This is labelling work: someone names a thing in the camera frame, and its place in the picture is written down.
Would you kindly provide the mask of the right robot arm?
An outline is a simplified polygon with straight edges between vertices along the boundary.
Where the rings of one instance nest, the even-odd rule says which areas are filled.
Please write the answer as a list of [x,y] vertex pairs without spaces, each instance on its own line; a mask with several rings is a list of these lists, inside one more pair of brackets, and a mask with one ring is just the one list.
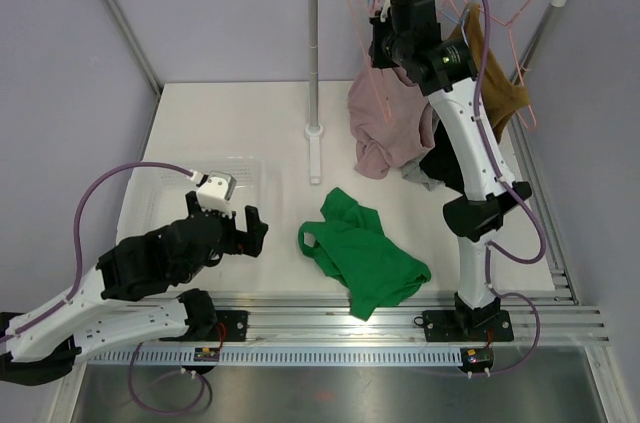
[[478,93],[472,50],[443,40],[435,0],[385,0],[371,20],[376,68],[400,67],[440,118],[461,172],[457,199],[443,215],[456,235],[460,283],[451,310],[422,314],[429,342],[511,342],[511,320],[487,284],[486,251],[505,215],[532,194],[504,163]]

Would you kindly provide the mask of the blue hanger of mauve top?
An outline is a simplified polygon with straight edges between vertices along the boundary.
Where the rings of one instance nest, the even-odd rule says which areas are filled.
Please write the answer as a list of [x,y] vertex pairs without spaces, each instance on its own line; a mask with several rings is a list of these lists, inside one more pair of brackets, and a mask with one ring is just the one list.
[[387,20],[396,34],[392,54],[397,68],[404,70],[444,121],[448,107],[443,95],[453,88],[457,60],[442,39],[435,0],[391,0]]

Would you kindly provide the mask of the mauve pink tank top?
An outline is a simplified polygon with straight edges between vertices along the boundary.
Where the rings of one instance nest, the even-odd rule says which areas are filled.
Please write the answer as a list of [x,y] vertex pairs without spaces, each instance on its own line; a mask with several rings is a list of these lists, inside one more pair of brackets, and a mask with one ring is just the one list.
[[355,170],[380,180],[435,147],[439,118],[401,68],[363,68],[347,99]]

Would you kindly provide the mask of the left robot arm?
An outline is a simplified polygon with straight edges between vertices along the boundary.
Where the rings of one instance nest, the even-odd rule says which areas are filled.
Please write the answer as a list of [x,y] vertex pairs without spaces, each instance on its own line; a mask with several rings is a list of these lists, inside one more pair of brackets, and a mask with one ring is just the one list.
[[235,216],[205,210],[194,193],[188,215],[144,235],[127,237],[102,255],[74,296],[25,314],[1,315],[1,379],[22,386],[58,380],[74,365],[112,348],[149,340],[203,341],[218,317],[205,290],[190,289],[156,309],[117,310],[189,283],[225,255],[258,257],[269,226],[246,206],[246,228]]

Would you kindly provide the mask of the green tank top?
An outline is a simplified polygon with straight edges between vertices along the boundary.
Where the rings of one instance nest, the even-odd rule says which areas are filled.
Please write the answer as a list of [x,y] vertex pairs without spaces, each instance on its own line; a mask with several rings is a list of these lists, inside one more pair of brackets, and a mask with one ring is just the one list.
[[428,266],[386,236],[376,210],[336,187],[320,212],[321,221],[299,227],[298,245],[348,290],[353,317],[366,321],[377,308],[397,306],[431,281]]

